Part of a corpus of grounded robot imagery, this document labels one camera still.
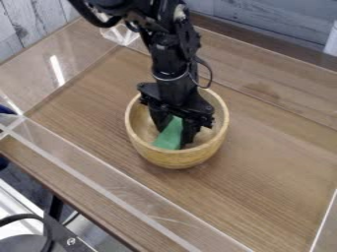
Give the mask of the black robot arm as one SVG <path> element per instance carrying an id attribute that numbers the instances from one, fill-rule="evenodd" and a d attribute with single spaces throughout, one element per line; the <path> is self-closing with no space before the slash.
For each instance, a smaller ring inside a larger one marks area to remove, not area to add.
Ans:
<path id="1" fill-rule="evenodd" d="M 68 0 L 82 19 L 100 29 L 123 23 L 136 32 L 151 56 L 151 83 L 136 85 L 139 101 L 147 106 L 157 131 L 175 118 L 181 120 L 177 146 L 195 140 L 212 126 L 214 108 L 199 90 L 200 34 L 189 19 L 184 0 Z"/>

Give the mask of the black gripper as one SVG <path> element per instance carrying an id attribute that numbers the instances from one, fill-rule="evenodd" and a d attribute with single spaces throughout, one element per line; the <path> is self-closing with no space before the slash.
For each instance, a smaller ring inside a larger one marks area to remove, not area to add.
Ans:
<path id="1" fill-rule="evenodd" d="M 172 82 L 139 83 L 140 102 L 148 107 L 156 130 L 161 132 L 172 116 L 183 118 L 180 147 L 193 143 L 201 127 L 212 124 L 214 107 L 201 97 L 188 77 Z"/>

